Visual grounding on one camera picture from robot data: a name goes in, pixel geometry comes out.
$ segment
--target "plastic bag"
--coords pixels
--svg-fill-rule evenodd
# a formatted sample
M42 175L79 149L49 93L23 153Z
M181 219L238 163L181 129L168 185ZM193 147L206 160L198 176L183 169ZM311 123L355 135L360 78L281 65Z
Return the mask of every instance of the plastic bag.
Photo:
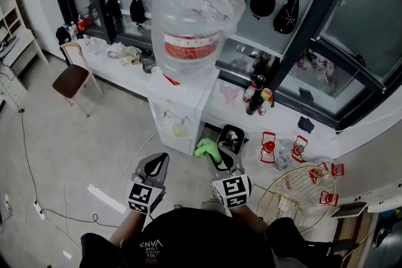
M205 77L245 7L244 0L152 0L152 44L163 73L182 82Z

